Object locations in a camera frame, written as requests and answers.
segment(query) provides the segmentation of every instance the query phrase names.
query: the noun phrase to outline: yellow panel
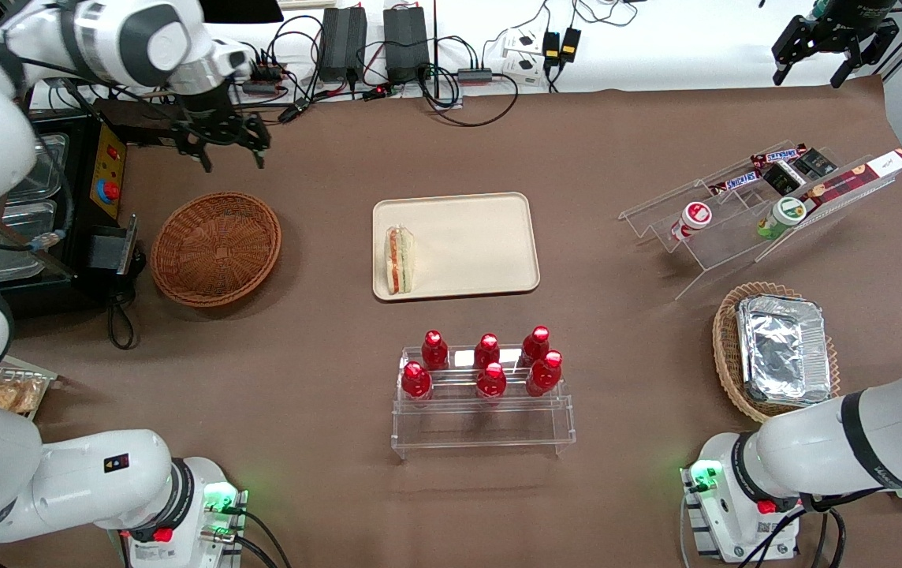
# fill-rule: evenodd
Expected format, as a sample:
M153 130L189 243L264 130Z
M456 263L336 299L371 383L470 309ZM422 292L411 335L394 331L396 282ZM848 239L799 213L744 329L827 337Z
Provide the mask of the yellow panel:
M98 204L112 219L118 219L118 205L120 199L114 199L111 204L105 204L97 192L97 184L101 180L122 187L122 176L125 174L125 144L108 129L108 125L101 125L101 137L97 143L97 159L94 161L94 179L90 184L90 199Z

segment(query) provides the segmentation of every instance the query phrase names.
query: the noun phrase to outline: brown paper tablecloth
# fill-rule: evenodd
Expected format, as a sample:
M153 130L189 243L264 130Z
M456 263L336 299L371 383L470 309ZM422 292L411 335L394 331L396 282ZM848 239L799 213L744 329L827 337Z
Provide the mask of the brown paper tablecloth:
M477 119L506 102L467 99L462 113ZM902 175L819 240L679 302L692 273L617 221L780 140L848 161L897 148L879 80L839 91L524 96L483 129L441 125L423 108L316 106L272 127L264 170L242 148L214 148L212 174L166 148L131 150L123 213L138 213L145 241L188 199L243 191L278 213L281 258L256 294L214 312L173 305L144 274L129 310L142 342L129 353L108 344L97 314L22 323L13 355L69 378L38 414L45 441L154 429L176 455L209 457L251 489L252 510L295 568L675 567L677 468L711 435L755 427L726 399L711 359L710 320L729 288L769 280L818 302L844 392L902 377ZM376 202L497 191L531 201L537 290L375 300ZM431 327L462 344L484 331L519 341L537 323L566 356L577 444L559 459L447 450L400 463L390 410L401 346ZM845 564L902 566L902 501L876 495L843 513ZM807 566L817 532L818 520L804 520L800 559L778 565ZM93 526L0 546L0 560L118 565Z

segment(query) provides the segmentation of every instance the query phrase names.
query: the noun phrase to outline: wicker basket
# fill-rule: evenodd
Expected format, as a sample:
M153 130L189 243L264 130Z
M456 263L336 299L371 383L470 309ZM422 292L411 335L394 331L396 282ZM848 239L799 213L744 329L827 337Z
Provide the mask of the wicker basket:
M714 363L717 364L717 376L721 378L721 386L728 397L747 417L758 423L765 423L777 414L790 413L797 410L795 406L755 402L749 395L742 381L742 350L739 343L739 320L736 318L736 306L744 298L759 294L772 294L789 298L801 298L790 288L770 282L750 282L733 289L721 302L714 317ZM840 367L837 366L837 350L833 341L826 337L826 355L829 357L829 378L832 384L832 396L840 395Z
M261 200L203 195L163 223L151 253L153 280L183 305L227 305L265 280L281 241L279 219Z

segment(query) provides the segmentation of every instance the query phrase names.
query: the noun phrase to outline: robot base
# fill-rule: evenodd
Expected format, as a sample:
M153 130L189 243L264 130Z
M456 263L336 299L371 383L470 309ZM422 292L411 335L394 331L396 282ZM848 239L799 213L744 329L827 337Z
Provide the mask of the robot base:
M721 560L738 564L744 560L755 547L759 546L772 529L788 513L760 514L756 503L753 503L740 488L735 473L732 471L732 446L735 445L736 434L719 434L704 443L700 450L699 460L682 470L685 482L683 490L689 493L691 486L699 483L710 485L710 490L692 493L686 499L689 503L699 503L703 514L703 524L710 532L710 538L721 554ZM703 535L695 531L697 551L700 554L713 554L711 550L701 550L699 543L705 540ZM798 535L798 521L785 526L770 544L766 554L767 560L787 560L797 552L795 536Z
M185 458L195 477L195 494L181 524L170 542L141 543L129 539L129 564L132 568L217 568L223 557L223 545L199 538L208 528L231 528L230 515L213 513L209 506L237 506L238 490L227 482L220 467L206 458Z

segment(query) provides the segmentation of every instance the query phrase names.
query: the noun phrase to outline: aluminum foil container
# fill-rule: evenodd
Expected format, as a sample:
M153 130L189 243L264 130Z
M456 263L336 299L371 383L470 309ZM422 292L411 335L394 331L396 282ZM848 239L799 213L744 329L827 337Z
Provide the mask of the aluminum foil container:
M746 394L757 402L811 406L830 396L822 310L809 301L758 295L739 302Z

